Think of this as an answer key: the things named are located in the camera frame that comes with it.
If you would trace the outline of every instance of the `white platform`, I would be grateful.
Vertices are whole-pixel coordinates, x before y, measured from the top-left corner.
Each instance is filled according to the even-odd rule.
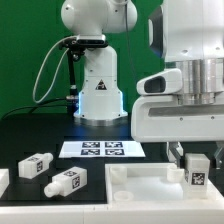
[[[223,224],[224,199],[209,182],[208,197],[185,199],[181,184],[166,180],[170,164],[123,164],[127,180],[112,184],[106,165],[107,205],[5,207],[0,223],[7,224]],[[129,191],[133,200],[114,200],[117,191]]]

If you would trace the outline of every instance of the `marker sheet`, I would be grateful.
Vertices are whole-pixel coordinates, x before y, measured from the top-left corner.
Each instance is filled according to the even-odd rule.
[[[135,141],[65,141],[59,158],[71,157],[145,157]]]

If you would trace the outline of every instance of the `blue light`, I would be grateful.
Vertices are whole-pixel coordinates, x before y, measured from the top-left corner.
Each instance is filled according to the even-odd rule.
[[[82,102],[81,95],[82,95],[82,93],[79,93],[79,109],[78,109],[78,115],[81,114],[81,102]]]
[[[123,100],[123,93],[120,91],[121,95],[121,110],[124,110],[124,100]]]

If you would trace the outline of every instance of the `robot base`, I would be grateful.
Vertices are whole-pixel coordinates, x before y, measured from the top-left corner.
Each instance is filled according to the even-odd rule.
[[[112,126],[117,124],[124,124],[128,122],[128,114],[124,114],[123,116],[120,116],[119,118],[111,119],[111,120],[94,120],[94,119],[86,119],[83,117],[76,116],[74,114],[74,121],[78,124],[84,124],[89,126]]]

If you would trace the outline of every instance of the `robot logo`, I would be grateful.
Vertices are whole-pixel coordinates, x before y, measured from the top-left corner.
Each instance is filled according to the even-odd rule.
[[[107,90],[106,85],[104,84],[102,79],[100,80],[99,84],[97,85],[96,90]]]

